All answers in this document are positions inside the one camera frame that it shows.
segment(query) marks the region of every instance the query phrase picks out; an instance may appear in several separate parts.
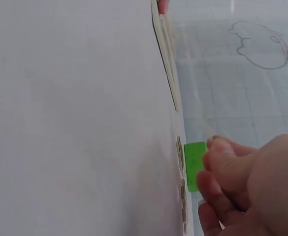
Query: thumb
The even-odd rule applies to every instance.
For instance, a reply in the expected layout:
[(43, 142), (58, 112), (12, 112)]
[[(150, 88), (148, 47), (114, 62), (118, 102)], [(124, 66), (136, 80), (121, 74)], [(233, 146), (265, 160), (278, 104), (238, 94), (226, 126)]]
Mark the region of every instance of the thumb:
[(244, 191), (256, 156), (238, 157), (225, 139), (215, 139), (209, 149), (209, 164), (218, 184), (228, 191)]

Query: green tape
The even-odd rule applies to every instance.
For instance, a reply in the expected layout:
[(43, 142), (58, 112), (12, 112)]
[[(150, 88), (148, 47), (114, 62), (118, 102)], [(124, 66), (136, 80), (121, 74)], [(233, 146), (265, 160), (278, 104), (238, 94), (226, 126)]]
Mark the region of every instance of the green tape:
[(188, 189), (190, 192), (198, 191), (198, 187), (196, 185), (196, 174), (200, 170), (204, 170), (202, 156), (205, 151), (206, 151), (205, 142), (198, 142), (184, 145)]

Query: hand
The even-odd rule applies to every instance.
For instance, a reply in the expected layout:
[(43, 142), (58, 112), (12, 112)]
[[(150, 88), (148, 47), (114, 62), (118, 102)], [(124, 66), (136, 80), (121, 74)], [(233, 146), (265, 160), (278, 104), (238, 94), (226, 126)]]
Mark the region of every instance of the hand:
[(288, 236), (288, 135), (260, 149), (214, 136), (207, 147), (197, 175), (205, 236)]

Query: sketch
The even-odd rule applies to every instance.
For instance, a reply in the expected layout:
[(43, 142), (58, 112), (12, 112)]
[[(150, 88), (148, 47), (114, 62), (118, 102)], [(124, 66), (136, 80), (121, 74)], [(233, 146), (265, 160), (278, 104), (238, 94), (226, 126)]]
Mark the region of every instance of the sketch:
[(247, 21), (238, 21), (228, 30), (240, 38), (237, 53), (262, 69), (280, 69), (288, 63), (288, 45), (282, 33), (267, 26)]

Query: green tab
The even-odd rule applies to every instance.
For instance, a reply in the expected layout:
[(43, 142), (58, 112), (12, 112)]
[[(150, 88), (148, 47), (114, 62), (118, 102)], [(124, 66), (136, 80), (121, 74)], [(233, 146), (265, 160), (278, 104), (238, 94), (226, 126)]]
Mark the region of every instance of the green tab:
[(204, 170), (202, 156), (206, 151), (206, 142), (184, 145), (185, 164), (187, 169), (188, 189), (190, 192), (198, 191), (196, 174)]

